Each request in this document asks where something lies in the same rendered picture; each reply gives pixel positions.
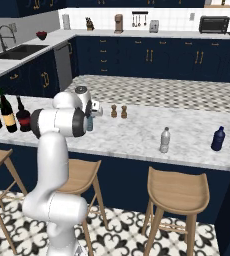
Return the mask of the grey dishwasher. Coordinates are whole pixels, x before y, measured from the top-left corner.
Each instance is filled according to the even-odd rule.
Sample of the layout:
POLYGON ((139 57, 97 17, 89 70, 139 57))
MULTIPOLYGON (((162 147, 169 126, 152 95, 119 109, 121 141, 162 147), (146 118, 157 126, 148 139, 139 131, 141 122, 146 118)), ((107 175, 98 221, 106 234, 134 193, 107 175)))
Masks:
POLYGON ((54 48, 55 61, 60 90, 64 91, 72 83, 71 62, 68 43, 64 42, 54 48))

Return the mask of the clear plastic water bottle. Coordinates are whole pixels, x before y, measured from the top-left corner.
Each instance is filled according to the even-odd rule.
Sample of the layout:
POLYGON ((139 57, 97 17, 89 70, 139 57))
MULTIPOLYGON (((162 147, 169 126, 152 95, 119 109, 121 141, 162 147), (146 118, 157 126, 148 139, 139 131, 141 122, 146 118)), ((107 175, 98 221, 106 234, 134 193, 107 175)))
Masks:
POLYGON ((161 134, 160 152, 167 153, 169 149, 170 132, 169 128, 166 127, 161 134))

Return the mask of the dark blue kitchen island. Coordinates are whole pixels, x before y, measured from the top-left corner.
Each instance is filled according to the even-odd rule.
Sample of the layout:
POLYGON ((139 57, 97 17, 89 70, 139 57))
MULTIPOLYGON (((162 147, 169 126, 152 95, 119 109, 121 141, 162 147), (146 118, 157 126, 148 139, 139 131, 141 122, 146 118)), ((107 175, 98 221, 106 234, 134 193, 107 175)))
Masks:
POLYGON ((220 256, 230 256, 230 172, 81 153, 71 153, 69 156, 101 162, 98 180, 105 205, 140 212, 146 210, 148 203, 149 168, 185 174, 206 174, 210 202, 197 220, 215 226, 220 256))

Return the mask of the dark blue sink cupboards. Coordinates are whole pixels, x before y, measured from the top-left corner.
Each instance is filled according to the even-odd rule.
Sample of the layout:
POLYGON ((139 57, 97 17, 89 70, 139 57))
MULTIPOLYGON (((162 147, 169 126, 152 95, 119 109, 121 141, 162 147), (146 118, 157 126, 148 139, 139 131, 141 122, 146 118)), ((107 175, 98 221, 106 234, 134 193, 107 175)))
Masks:
POLYGON ((2 75, 0 89, 9 95, 53 98, 60 91, 54 51, 2 75))

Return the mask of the dark red glass bottle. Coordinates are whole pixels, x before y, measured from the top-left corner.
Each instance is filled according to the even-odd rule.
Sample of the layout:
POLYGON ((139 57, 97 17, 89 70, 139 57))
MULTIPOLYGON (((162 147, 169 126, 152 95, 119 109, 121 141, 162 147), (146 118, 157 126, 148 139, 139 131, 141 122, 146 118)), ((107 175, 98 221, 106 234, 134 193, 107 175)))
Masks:
POLYGON ((24 108, 24 105, 21 102, 20 96, 17 95, 18 102, 18 112, 16 113, 16 117, 20 124, 20 130, 22 132, 28 132, 31 130, 30 127, 30 112, 24 108))

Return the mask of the long dark blue cupboard run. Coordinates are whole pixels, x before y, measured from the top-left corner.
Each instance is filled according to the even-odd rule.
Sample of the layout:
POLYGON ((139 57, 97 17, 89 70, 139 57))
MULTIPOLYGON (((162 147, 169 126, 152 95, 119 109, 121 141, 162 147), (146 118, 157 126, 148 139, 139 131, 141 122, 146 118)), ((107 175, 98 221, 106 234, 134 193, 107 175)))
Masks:
POLYGON ((69 51, 75 76, 230 82, 230 39, 77 36, 69 51))

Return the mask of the green-necked wine bottle yellow label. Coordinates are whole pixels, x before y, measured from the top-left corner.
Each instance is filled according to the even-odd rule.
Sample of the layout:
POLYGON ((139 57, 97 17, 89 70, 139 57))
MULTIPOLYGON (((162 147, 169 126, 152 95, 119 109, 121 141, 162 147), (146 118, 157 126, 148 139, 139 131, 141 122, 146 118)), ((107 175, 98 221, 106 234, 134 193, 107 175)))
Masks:
POLYGON ((3 90, 0 89, 0 110, 5 122, 6 128, 10 133, 17 131, 17 125, 14 117, 14 113, 9 101, 6 99, 3 90))

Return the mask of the white paper towel roll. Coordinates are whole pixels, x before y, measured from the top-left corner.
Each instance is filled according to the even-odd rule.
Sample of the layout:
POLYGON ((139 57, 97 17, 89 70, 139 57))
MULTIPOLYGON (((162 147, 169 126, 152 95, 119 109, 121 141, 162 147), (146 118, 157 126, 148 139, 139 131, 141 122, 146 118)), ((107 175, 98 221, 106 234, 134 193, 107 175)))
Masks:
POLYGON ((63 28, 64 28, 64 30, 71 30, 69 15, 68 14, 63 14, 62 15, 62 20, 63 20, 63 28))

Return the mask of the dark kitchen sink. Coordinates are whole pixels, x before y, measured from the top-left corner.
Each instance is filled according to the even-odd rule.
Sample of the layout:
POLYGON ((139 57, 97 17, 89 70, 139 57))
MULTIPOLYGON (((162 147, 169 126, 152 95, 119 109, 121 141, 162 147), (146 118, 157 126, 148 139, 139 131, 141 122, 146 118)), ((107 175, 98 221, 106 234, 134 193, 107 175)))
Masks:
POLYGON ((38 56, 48 49, 47 45, 19 45, 0 53, 0 59, 22 60, 31 56, 38 56))

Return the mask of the silver toaster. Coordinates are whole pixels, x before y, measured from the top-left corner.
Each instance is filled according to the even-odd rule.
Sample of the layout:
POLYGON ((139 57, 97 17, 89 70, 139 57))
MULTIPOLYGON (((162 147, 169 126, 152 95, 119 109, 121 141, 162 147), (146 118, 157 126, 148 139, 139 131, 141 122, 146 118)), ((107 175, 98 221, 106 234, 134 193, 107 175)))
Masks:
POLYGON ((157 33, 159 30, 159 21, 158 20, 151 20, 149 25, 149 32, 150 33, 157 33))

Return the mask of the dark blue plastic bottle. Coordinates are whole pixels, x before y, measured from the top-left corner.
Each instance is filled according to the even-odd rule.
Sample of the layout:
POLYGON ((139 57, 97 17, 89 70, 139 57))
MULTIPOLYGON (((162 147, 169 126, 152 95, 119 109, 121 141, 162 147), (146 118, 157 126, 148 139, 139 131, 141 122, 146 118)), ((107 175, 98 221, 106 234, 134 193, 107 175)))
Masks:
POLYGON ((224 127, 220 126, 219 129, 214 133, 213 141, 211 143, 211 149, 214 151, 220 151, 225 138, 224 127))

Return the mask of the black toaster oven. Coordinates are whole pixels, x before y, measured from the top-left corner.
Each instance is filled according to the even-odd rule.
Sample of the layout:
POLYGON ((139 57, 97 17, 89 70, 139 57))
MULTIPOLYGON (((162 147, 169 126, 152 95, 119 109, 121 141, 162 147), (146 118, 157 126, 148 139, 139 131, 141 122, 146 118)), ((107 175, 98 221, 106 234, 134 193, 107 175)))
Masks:
POLYGON ((199 23, 199 32, 226 34, 229 21, 228 16, 202 16, 199 23))

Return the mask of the rail with hanging tools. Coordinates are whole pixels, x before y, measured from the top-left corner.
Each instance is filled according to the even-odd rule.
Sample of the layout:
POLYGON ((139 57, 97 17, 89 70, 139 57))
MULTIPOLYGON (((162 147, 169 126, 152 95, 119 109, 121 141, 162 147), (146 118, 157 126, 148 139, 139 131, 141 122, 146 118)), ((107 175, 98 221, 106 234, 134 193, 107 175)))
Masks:
POLYGON ((141 27, 147 25, 147 11, 133 11, 132 12, 132 26, 141 27))

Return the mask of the dark blue wall cupboards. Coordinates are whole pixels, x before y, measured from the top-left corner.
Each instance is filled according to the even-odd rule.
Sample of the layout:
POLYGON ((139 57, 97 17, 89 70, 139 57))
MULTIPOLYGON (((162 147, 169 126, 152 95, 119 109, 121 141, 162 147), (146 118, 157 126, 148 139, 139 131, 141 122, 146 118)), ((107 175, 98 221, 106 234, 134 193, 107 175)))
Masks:
POLYGON ((205 0, 0 0, 0 18, 20 18, 63 8, 203 8, 205 0))

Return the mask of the wooden wall shelf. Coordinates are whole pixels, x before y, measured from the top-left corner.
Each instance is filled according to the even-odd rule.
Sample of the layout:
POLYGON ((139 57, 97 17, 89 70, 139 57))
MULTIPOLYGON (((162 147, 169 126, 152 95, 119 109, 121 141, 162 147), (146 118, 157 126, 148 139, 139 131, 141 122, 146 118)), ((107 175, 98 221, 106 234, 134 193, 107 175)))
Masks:
POLYGON ((204 8, 230 8, 230 0, 205 0, 204 8))

